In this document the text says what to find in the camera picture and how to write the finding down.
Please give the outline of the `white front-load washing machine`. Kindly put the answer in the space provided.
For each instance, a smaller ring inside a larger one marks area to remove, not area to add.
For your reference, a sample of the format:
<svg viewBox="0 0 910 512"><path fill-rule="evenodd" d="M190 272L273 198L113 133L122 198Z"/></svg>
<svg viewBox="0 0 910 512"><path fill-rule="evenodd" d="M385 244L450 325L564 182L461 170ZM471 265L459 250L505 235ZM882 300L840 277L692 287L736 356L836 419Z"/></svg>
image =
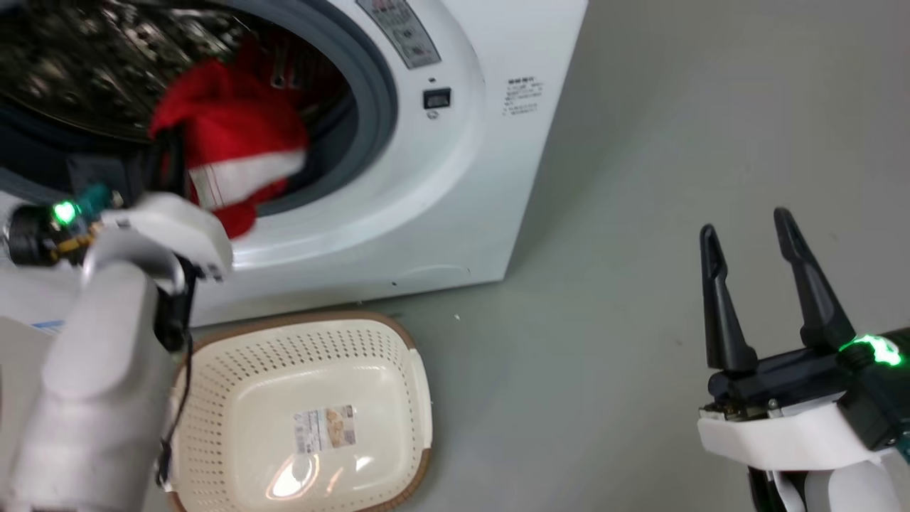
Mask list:
<svg viewBox="0 0 910 512"><path fill-rule="evenodd" d="M525 214L589 0L407 0L441 62L407 69L355 0L397 91L389 143L360 177L233 243L235 271L201 283L195 327L500 281ZM422 92L452 89L424 110ZM120 171L132 158L79 165Z"/></svg>

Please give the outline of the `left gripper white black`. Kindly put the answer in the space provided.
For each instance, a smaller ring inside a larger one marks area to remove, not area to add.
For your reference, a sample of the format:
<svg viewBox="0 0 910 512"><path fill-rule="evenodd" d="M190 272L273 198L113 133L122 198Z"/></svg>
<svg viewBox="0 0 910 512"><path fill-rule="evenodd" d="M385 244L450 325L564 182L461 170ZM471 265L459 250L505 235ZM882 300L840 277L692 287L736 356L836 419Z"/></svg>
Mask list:
<svg viewBox="0 0 910 512"><path fill-rule="evenodd" d="M147 153L147 190L130 206L105 185L50 204L18 204L4 218L4 259L25 268L75 268L79 282L115 263L156 286L153 328L168 352L192 346L196 283L221 282L233 252L221 222L191 197L183 127L159 131Z"/></svg>

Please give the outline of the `paper product label sticker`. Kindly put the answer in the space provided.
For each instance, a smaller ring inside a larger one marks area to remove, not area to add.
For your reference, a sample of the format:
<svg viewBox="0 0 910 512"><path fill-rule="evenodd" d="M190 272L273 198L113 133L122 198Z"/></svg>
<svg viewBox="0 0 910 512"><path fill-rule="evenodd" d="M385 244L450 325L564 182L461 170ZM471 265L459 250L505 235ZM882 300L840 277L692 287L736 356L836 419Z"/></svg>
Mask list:
<svg viewBox="0 0 910 512"><path fill-rule="evenodd" d="M352 405L297 412L293 421L297 454L319 454L357 444Z"/></svg>

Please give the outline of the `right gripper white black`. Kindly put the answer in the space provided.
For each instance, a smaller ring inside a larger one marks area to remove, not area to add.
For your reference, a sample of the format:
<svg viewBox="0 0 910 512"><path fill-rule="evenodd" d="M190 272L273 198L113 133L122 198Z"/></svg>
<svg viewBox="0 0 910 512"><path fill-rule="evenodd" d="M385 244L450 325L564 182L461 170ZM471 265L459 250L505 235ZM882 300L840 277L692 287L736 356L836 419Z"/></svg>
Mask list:
<svg viewBox="0 0 910 512"><path fill-rule="evenodd" d="M854 340L855 328L790 210L777 207L773 219L778 245L796 283L803 345L816 352L837 352ZM701 229L700 250L707 365L732 375L751 375L758 357L744 339L726 285L728 266L712 224ZM887 452L900 454L910 466L910 435L890 437L881 447L869 449L849 427L836 405L849 376L832 354L819 356L803 349L767 358L760 367L764 375L783 383L761 385L754 398L734 398L732 390L724 391L717 402L701 409L697 428L709 453L771 472L844 469Z"/></svg>

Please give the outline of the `grey rubber door gasket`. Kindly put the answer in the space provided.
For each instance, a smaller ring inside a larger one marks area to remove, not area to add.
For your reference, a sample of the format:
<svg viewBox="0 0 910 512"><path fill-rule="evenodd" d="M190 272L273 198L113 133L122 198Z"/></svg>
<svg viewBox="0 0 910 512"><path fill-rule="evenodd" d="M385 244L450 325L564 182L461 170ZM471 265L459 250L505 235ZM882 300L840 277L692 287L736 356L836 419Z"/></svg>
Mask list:
<svg viewBox="0 0 910 512"><path fill-rule="evenodd" d="M289 213L360 177L390 141L399 98L389 65L367 33L331 0L212 0L274 22L312 43L334 63L350 94L318 123L305 123L311 146L305 168L287 189L257 208L259 217ZM66 127L0 95L0 196L48 202L73 192L68 162L132 158L146 143L118 142Z"/></svg>

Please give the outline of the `red garment with white stripe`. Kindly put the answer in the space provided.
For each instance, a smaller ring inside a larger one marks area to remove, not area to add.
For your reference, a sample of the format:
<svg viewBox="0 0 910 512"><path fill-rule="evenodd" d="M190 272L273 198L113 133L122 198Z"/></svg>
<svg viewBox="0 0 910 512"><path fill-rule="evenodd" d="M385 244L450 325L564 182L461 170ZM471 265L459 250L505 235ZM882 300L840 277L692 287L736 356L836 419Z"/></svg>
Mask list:
<svg viewBox="0 0 910 512"><path fill-rule="evenodd" d="M271 72L289 62L276 54L248 36L230 62L194 65L169 85L147 131L181 137L189 198L230 239L253 229L257 208L283 194L309 155L298 94L271 84Z"/></svg>

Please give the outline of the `cream perforated plastic laundry basket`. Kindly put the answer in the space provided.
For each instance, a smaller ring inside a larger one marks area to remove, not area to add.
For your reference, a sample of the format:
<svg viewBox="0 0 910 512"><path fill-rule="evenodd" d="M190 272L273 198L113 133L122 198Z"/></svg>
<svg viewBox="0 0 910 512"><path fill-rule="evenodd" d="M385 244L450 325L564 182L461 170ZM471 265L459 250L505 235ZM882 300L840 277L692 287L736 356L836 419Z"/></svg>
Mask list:
<svg viewBox="0 0 910 512"><path fill-rule="evenodd" d="M432 399L409 333L377 312L297 314L211 335L181 366L189 392L165 490L171 512L391 512L428 472ZM355 409L357 444L297 454L293 415Z"/></svg>

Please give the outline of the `grey instruction label sticker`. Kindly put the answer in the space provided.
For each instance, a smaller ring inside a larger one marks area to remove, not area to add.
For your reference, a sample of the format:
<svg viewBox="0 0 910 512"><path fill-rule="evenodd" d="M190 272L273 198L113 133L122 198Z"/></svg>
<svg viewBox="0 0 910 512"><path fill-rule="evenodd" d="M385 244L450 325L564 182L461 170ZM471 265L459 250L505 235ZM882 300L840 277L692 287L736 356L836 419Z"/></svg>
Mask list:
<svg viewBox="0 0 910 512"><path fill-rule="evenodd" d="M407 69L441 62L441 55L407 0L355 0L384 33Z"/></svg>

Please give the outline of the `perforated steel washer drum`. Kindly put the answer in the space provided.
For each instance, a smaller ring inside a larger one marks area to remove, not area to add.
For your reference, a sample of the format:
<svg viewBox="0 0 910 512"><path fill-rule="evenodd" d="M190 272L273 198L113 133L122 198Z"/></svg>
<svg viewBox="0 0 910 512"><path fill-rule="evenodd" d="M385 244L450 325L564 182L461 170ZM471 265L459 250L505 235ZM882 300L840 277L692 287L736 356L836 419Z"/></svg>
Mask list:
<svg viewBox="0 0 910 512"><path fill-rule="evenodd" d="M94 136L146 143L166 88L201 61L247 63L305 123L350 94L328 56L212 0L21 0L0 9L0 95Z"/></svg>

